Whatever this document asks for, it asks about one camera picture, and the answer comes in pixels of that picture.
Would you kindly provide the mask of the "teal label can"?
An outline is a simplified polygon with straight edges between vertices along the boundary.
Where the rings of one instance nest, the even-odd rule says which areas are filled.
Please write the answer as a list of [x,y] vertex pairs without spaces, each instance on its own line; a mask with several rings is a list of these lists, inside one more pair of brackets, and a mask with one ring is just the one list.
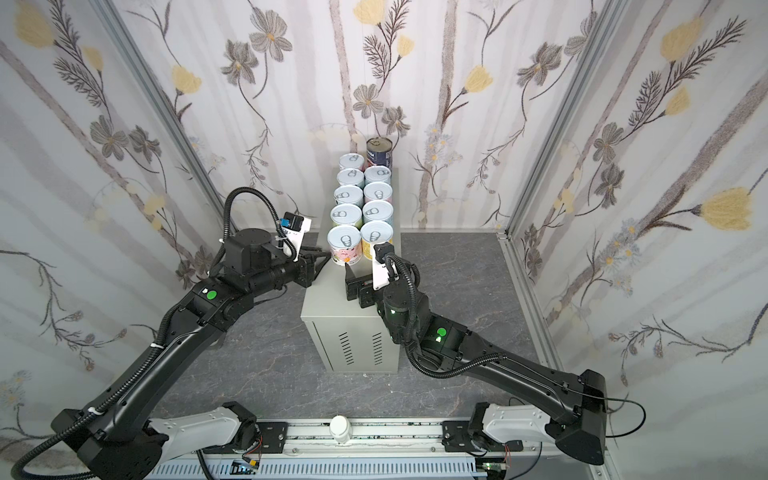
[[333,196],[337,205],[349,204],[360,208],[364,205],[364,192],[356,185],[339,186]]
[[373,165],[366,168],[364,176],[366,185],[376,182],[390,184],[392,172],[386,166]]

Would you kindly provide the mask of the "pink label can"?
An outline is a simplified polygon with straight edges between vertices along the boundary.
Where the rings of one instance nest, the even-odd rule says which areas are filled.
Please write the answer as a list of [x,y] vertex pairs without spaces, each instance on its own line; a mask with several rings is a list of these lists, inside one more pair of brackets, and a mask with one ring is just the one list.
[[346,153],[339,157],[338,166],[341,170],[356,169],[363,171],[366,158],[358,153]]

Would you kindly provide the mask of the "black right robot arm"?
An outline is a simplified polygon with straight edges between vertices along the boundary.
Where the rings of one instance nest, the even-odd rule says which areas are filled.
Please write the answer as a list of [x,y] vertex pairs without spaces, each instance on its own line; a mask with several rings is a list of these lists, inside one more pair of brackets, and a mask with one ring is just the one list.
[[388,250],[381,256],[384,278],[358,277],[345,269],[348,300],[374,307],[388,337],[402,347],[412,367],[439,380],[462,375],[493,385],[532,409],[524,419],[512,407],[489,402],[476,405],[473,434],[497,444],[509,441],[551,442],[563,454],[600,466],[606,457],[608,396],[606,380],[587,369],[568,373],[513,354],[467,326],[431,310],[419,289],[416,265]]

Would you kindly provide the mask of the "green label can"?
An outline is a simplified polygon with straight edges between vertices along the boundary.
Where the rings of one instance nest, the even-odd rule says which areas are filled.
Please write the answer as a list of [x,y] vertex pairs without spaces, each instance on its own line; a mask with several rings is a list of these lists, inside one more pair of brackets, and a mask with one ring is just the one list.
[[331,209],[330,218],[334,226],[349,225],[357,229],[363,225],[363,214],[355,204],[338,204]]

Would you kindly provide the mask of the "yellow label can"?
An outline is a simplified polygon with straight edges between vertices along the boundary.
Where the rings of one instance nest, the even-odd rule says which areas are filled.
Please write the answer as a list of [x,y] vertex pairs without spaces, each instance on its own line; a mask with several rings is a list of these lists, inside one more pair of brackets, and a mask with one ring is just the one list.
[[382,243],[392,243],[394,230],[387,222],[375,220],[365,223],[360,229],[360,234],[363,255],[368,260],[372,260],[375,256],[374,246]]

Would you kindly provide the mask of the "dark blue tomato can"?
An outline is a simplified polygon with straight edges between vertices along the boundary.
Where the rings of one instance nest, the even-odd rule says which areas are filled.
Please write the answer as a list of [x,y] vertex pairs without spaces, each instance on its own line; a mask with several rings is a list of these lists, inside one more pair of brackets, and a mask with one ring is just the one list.
[[366,154],[368,167],[383,166],[392,167],[392,149],[394,144],[389,138],[374,137],[366,142]]

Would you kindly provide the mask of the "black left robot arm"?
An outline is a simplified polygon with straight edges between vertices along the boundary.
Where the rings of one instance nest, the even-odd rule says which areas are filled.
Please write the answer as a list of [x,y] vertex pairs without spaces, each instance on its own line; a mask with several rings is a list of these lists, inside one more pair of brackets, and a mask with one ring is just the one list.
[[[233,231],[236,198],[250,194],[266,206],[273,231]],[[194,284],[162,317],[154,340],[117,381],[81,409],[65,409],[52,421],[54,435],[25,453],[11,468],[15,479],[32,479],[27,466],[59,443],[76,452],[83,479],[143,479],[161,461],[171,437],[151,426],[150,415],[186,369],[270,293],[295,283],[308,288],[330,254],[302,247],[289,235],[304,220],[281,218],[267,196],[238,187],[226,197],[222,245],[207,278]]]

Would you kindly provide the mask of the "white lid can front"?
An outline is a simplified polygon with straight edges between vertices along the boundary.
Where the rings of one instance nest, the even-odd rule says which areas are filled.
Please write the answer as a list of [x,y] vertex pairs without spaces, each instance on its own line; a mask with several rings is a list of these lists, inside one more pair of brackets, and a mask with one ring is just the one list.
[[365,185],[365,174],[356,168],[345,168],[337,173],[336,180],[340,186],[351,185],[363,188]]

